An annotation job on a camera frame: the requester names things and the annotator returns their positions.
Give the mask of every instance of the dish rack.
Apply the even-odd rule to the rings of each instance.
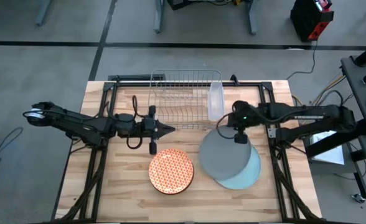
[[[224,114],[222,74],[217,70],[155,70],[148,104],[156,106],[156,119],[176,129],[213,129]]]

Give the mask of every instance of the clear plastic container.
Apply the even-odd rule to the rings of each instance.
[[[218,121],[225,114],[225,95],[222,82],[212,82],[208,92],[208,118]]]

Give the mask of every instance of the wooden tabletop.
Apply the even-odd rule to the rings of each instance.
[[[287,81],[272,82],[277,102],[293,105]],[[100,107],[104,82],[88,82],[81,113],[94,116]],[[231,111],[236,100],[252,105],[260,102],[255,87],[225,87],[225,111]],[[139,113],[148,111],[149,88],[118,88],[115,113],[133,113],[131,97],[138,98]],[[297,121],[282,126],[293,128]],[[126,146],[126,140],[112,138],[108,146],[106,169],[101,190],[98,222],[277,222],[281,221],[273,178],[271,158],[264,126],[248,128],[246,133],[261,157],[261,174],[254,185],[245,190],[228,190],[216,183],[201,168],[199,145],[208,130],[177,130],[157,142],[158,151],[180,149],[188,153],[194,164],[194,179],[187,190],[177,195],[158,192],[149,181],[148,168],[152,155],[148,153],[148,139],[137,150]],[[131,145],[137,143],[132,139]],[[301,141],[296,147],[304,150]],[[77,144],[72,150],[82,147]],[[316,191],[306,155],[287,150],[295,191],[317,216],[321,216]],[[68,161],[56,218],[68,212],[82,193],[87,175],[90,150],[73,153]],[[289,200],[286,206],[290,217]]]

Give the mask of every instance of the gray floor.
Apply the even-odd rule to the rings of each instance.
[[[110,2],[54,0],[45,25],[37,27],[37,0],[0,1],[0,40],[98,42]],[[301,45],[287,19],[293,2],[261,1],[257,36],[247,33],[242,7],[196,4],[172,11],[166,5],[164,31],[156,35],[153,1],[119,0],[107,41]],[[366,1],[333,3],[335,19],[319,45],[366,45]],[[0,142],[15,127],[24,128],[1,156],[0,223],[50,219],[70,141],[56,129],[29,126],[21,113],[40,101],[78,111],[95,53],[95,47],[0,46]],[[291,91],[303,102],[313,100],[339,73],[340,59],[359,53],[316,51],[314,73],[293,77]],[[231,74],[241,80],[285,79],[293,71],[309,70],[311,57],[310,50],[106,48],[96,80],[158,68],[212,68],[220,70],[224,79]],[[344,96],[351,94],[346,81],[337,89]],[[331,97],[328,103],[337,100]],[[362,117],[354,99],[346,106],[357,119]],[[359,191],[354,181],[333,175],[313,178],[324,218],[366,223],[366,203],[357,204],[349,197]]]

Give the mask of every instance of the orange patterned plate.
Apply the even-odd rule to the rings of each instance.
[[[194,166],[187,153],[165,149],[154,156],[148,172],[157,190],[164,194],[177,194],[191,184]]]

